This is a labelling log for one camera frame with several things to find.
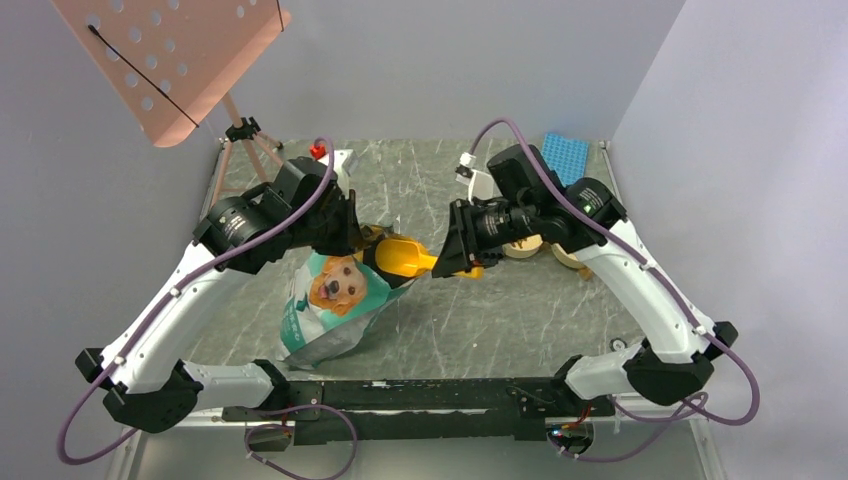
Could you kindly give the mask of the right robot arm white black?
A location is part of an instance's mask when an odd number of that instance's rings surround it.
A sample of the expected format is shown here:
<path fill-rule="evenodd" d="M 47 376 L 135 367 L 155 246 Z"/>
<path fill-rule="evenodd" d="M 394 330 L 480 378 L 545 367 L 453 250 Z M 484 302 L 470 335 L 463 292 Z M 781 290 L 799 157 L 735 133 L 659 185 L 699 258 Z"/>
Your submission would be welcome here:
<path fill-rule="evenodd" d="M 494 157 L 487 168 L 500 194 L 449 205 L 449 227 L 432 275 L 443 278 L 488 268 L 502 246 L 539 235 L 586 265 L 637 321 L 644 340 L 597 356 L 576 355 L 556 374 L 554 407 L 576 415 L 598 397 L 638 393 L 663 406 L 702 390 L 722 352 L 698 335 L 692 313 L 707 334 L 726 346 L 738 337 L 729 322 L 715 323 L 679 304 L 644 266 L 649 253 L 620 201 L 599 180 L 562 185 L 548 167 L 535 169 L 520 145 Z"/>

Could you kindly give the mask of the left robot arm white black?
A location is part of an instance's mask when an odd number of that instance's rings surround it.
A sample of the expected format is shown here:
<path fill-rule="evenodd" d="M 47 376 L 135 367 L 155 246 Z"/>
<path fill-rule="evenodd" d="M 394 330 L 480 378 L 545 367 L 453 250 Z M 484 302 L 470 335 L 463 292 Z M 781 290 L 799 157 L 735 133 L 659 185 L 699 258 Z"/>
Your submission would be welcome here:
<path fill-rule="evenodd" d="M 147 433 L 214 408 L 275 419 L 291 393 L 270 361 L 200 365 L 184 353 L 233 292 L 288 251 L 342 256 L 361 244 L 355 196 L 336 158 L 287 160 L 274 180 L 214 203 L 157 297 L 111 344 L 83 350 L 77 367 L 104 390 L 116 422 Z"/>

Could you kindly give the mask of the green dog food bag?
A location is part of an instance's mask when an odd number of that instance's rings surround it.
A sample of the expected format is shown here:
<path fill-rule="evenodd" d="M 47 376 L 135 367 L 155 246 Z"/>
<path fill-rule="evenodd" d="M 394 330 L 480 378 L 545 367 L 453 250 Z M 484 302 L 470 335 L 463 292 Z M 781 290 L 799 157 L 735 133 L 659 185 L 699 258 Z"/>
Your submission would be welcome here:
<path fill-rule="evenodd" d="M 369 246 L 353 255 L 311 252 L 288 284 L 276 359 L 312 370 L 355 348 L 378 316 L 415 282 L 376 264 L 376 247 L 403 236 L 390 226 L 363 227 Z"/>

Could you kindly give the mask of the orange plastic scoop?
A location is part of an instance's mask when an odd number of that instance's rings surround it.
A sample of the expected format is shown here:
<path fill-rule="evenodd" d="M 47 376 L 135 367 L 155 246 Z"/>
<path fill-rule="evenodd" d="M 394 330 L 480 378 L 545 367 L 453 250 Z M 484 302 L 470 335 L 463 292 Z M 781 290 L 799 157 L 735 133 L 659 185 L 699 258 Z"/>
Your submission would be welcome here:
<path fill-rule="evenodd" d="M 484 268 L 473 264 L 468 269 L 449 273 L 436 271 L 438 257 L 432 255 L 417 240 L 402 235 L 381 235 L 368 241 L 364 248 L 352 254 L 357 261 L 370 265 L 375 271 L 405 278 L 419 278 L 429 273 L 433 278 L 460 277 L 481 279 Z"/>

